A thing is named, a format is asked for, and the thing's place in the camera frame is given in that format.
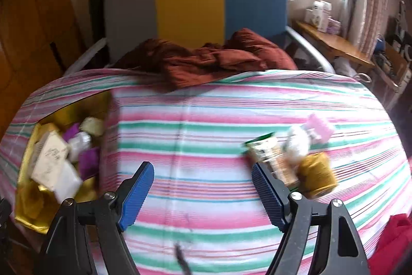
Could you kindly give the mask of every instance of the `blue gripper pad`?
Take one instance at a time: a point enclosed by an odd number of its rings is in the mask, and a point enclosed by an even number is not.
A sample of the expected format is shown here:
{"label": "blue gripper pad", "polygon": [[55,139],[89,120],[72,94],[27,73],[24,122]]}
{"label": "blue gripper pad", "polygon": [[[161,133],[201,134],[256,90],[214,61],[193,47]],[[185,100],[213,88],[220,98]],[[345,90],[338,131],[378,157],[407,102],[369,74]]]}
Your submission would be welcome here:
{"label": "blue gripper pad", "polygon": [[272,225],[277,226],[281,232],[285,233],[289,223],[285,219],[283,204],[257,164],[254,164],[252,168],[252,182],[270,222]]}
{"label": "blue gripper pad", "polygon": [[128,226],[134,224],[155,178],[153,165],[149,162],[142,163],[142,165],[144,164],[143,171],[137,177],[122,204],[120,219],[118,221],[118,226],[122,232],[124,232]]}

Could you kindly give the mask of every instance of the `chair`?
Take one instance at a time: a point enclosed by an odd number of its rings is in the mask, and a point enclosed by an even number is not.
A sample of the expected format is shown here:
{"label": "chair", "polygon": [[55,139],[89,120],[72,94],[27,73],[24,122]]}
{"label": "chair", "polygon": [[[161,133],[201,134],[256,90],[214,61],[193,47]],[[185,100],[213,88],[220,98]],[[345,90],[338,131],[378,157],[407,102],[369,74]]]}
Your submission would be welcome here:
{"label": "chair", "polygon": [[220,43],[247,27],[288,50],[300,48],[314,70],[334,74],[331,64],[287,25],[288,0],[104,0],[106,37],[86,51],[66,74],[81,70],[105,45],[114,63],[149,38],[197,48]]}

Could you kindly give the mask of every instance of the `chair backrest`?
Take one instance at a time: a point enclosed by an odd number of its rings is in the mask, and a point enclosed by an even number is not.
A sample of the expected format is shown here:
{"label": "chair backrest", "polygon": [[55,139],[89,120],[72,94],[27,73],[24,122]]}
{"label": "chair backrest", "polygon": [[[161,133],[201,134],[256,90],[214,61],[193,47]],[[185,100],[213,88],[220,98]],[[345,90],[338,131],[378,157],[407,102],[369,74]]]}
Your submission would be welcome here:
{"label": "chair backrest", "polygon": [[196,48],[220,43],[243,27],[266,38],[286,30],[287,0],[105,0],[114,62],[149,38]]}

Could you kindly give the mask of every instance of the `wooden desk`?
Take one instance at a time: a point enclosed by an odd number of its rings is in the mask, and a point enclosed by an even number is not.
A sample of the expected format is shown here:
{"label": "wooden desk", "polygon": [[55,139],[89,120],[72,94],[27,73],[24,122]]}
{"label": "wooden desk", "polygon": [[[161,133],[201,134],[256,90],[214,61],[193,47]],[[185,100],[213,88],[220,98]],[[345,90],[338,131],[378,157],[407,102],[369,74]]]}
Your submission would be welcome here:
{"label": "wooden desk", "polygon": [[329,61],[332,61],[335,56],[343,56],[349,61],[355,62],[362,66],[366,66],[368,68],[374,67],[373,62],[368,60],[365,54],[358,51],[354,45],[342,37],[319,32],[316,27],[300,21],[296,22],[296,29],[300,34],[307,33],[310,37],[326,47],[329,55],[325,55],[325,57]]}

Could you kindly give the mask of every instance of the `open cardboard box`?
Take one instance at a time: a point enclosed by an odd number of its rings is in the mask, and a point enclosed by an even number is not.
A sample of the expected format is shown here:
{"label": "open cardboard box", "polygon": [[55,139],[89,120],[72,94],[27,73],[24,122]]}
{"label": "open cardboard box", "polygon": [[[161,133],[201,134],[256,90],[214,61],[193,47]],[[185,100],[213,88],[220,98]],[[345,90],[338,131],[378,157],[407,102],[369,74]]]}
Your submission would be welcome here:
{"label": "open cardboard box", "polygon": [[[52,192],[42,186],[38,187],[30,179],[30,176],[28,176],[28,165],[35,143],[40,140],[44,132],[54,129],[54,126],[57,127],[61,133],[64,133],[72,124],[77,122],[81,123],[88,116],[104,120],[111,98],[110,91],[104,91],[83,98],[44,117],[34,126],[24,151],[19,177],[17,179],[16,205],[14,209],[14,218],[16,221],[36,232],[46,234],[60,207],[60,204],[57,203]],[[98,183],[96,182],[96,178],[92,177],[83,182],[74,198],[77,202],[94,200],[98,197],[97,188]],[[23,201],[35,202],[36,200],[34,198],[39,195],[42,197],[43,207],[35,218],[31,218],[23,210]]]}

